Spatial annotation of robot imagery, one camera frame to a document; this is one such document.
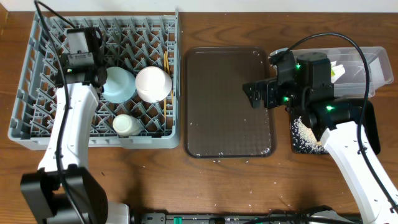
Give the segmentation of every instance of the white cup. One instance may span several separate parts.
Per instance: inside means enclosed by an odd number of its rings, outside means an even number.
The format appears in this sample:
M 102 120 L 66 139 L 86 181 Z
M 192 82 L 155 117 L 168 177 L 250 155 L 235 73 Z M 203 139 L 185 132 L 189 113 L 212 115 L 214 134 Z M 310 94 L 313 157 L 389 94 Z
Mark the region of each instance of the white cup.
M 172 89 L 172 79 L 162 69 L 150 66 L 137 74 L 136 88 L 142 100 L 156 103 L 169 95 Z
M 105 100 L 111 103 L 123 103 L 129 100 L 136 91 L 134 75 L 119 67 L 110 67 L 106 72 L 108 77 L 102 93 Z
M 142 130 L 139 120 L 126 114 L 117 115 L 112 125 L 113 129 L 124 137 L 137 135 Z

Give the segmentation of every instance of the wooden table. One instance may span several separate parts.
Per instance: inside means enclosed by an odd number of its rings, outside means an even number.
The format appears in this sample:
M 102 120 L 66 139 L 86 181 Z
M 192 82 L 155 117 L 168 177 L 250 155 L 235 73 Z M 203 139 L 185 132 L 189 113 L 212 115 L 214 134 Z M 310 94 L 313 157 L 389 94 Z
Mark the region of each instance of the wooden table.
M 2 223 L 34 222 L 19 182 L 23 173 L 36 170 L 44 154 L 25 149 L 7 137 L 32 18 L 31 12 L 10 12 L 0 35 Z M 398 74 L 398 14 L 182 13 L 180 18 L 182 52 L 192 47 L 230 45 L 260 46 L 271 52 L 310 34 L 336 31 L 361 46 L 383 46 L 392 71 Z M 300 47 L 348 46 L 339 38 L 324 37 Z M 398 119 L 391 119 L 398 114 L 397 82 L 379 89 L 371 101 L 382 148 L 378 158 L 398 185 Z M 142 212 L 154 209 L 172 213 L 267 213 L 277 208 L 302 210 L 329 205 L 338 213 L 358 213 L 354 198 L 330 156 L 292 152 L 288 114 L 283 108 L 275 109 L 275 126 L 277 150 L 265 159 L 193 159 L 185 153 L 182 143 L 175 149 L 92 148 L 90 172 L 109 200 L 128 203 Z

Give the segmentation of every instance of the transparent container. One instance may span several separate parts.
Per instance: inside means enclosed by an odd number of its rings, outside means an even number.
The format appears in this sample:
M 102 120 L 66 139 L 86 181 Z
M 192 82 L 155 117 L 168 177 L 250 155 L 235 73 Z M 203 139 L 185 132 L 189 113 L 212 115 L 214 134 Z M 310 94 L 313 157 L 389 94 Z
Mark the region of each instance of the transparent container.
M 394 81 L 390 61 L 383 47 L 361 47 L 370 71 L 369 97 L 375 90 Z M 346 72 L 335 82 L 335 97 L 357 98 L 365 94 L 365 69 L 354 47 L 292 50 L 295 57 L 308 52 L 327 54 L 331 62 L 343 65 Z

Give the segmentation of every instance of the light blue dish rack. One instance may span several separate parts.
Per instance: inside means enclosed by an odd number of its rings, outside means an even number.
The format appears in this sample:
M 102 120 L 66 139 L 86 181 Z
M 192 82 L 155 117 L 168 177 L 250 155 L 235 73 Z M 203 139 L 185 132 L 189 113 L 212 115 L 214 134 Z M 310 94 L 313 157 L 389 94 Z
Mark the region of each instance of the light blue dish rack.
M 174 148 L 180 142 L 180 20 L 178 11 L 164 16 L 81 16 L 66 17 L 76 27 L 99 27 L 103 35 L 101 50 L 107 67 L 122 67 L 134 75 L 146 66 L 163 69 L 164 52 L 169 56 L 173 94 L 164 102 L 146 103 L 137 94 L 114 104 L 102 96 L 91 125 L 89 147 L 128 149 Z M 66 30 L 70 27 L 57 17 L 46 18 L 58 54 L 68 52 Z M 9 126 L 9 139 L 31 149 L 46 149 L 57 111 L 54 76 L 57 62 L 34 16 L 22 67 L 21 79 Z M 139 119 L 143 131 L 122 138 L 112 128 L 114 117 L 129 114 Z

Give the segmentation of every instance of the white wall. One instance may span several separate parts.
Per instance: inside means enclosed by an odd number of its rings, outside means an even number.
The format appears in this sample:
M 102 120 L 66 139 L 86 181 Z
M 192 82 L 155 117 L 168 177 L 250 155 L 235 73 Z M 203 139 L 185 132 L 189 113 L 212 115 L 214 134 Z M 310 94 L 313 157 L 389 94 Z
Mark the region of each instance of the white wall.
M 0 0 L 8 11 L 34 11 L 33 0 Z M 55 11 L 398 12 L 398 0 L 42 0 Z

